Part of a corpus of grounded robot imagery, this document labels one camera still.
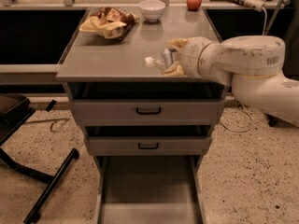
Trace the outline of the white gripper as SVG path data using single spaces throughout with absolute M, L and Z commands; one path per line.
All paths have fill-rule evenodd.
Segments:
M 199 73 L 199 59 L 204 51 L 213 41 L 202 37 L 176 38 L 167 42 L 169 49 L 180 52 L 180 63 L 173 63 L 168 69 L 162 72 L 165 77 L 193 77 L 201 78 Z

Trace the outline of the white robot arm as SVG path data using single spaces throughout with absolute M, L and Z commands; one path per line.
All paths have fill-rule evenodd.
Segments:
M 214 42 L 205 37 L 167 42 L 178 51 L 186 77 L 228 86 L 249 107 L 299 126 L 299 81 L 284 76 L 285 43 L 269 35 L 245 35 Z

